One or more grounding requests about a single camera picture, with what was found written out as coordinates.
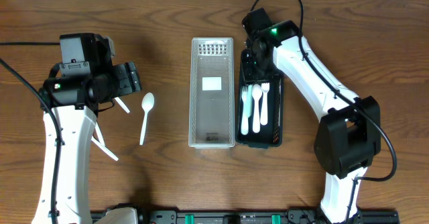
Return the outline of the white plastic fork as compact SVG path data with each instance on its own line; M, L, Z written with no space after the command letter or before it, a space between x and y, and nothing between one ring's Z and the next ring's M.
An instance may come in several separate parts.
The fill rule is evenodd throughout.
M241 134L247 135L249 133L249 118L246 116L246 113L244 112L244 103L246 102L245 99L245 90L246 85L242 87L241 91L241 100L242 100L242 116L241 116Z
M253 85L247 85L245 90L246 102L244 103L244 112L246 113L247 117L252 115L252 87Z
M267 94L269 92L270 85L268 82L261 84L261 90L262 90L262 107L261 107L261 117L260 117L260 124L261 125L267 125L268 121L268 106L267 106Z

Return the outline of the thick white plastic spoon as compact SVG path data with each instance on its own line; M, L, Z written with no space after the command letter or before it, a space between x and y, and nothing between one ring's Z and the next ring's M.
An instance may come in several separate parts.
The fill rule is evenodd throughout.
M261 86L259 84L254 84L252 88L252 97L254 100L252 130L254 133L260 132L259 100L261 96L262 96Z

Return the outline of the clear plastic perforated basket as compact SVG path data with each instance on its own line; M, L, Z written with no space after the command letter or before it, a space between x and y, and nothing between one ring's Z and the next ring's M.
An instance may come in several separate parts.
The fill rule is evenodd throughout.
M193 38L188 145L227 149L235 145L232 38Z

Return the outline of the dark green plastic basket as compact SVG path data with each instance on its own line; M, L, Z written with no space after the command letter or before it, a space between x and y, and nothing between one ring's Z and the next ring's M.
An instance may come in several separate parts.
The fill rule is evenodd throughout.
M269 83L267 93L267 116L268 122L262 125L258 133L251 129L249 133L241 133L241 119L244 110L241 99L241 91L244 86L255 83ZM283 106L284 106L284 78L277 73L263 75L257 71L257 65L251 56L249 49L241 52L241 63L239 68L239 89L237 93L237 112L235 119L235 140L240 144L247 145L251 148L268 149L278 147L282 144L283 134Z

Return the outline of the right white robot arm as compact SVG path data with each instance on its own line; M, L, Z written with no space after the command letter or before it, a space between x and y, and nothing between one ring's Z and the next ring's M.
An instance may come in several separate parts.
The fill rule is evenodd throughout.
M314 153L326 172L320 203L324 218L329 223L353 220L360 183L381 150L379 104L345 87L294 22L246 19L242 24L256 69L262 74L284 73L318 118Z

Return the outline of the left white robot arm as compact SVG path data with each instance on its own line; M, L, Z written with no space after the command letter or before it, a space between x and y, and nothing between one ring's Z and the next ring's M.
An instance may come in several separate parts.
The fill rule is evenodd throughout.
M33 223L94 223L88 200L90 145L105 144L99 104L138 92L133 62L55 65L39 94L46 131L42 189Z

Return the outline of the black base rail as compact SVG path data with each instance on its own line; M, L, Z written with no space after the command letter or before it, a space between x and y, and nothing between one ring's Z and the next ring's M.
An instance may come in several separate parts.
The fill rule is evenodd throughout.
M303 209L291 208L279 212L185 212L175 210L147 211L137 208L137 222L151 224L305 224L328 223L320 208ZM396 211L362 210L348 220L358 224L400 224L400 217Z

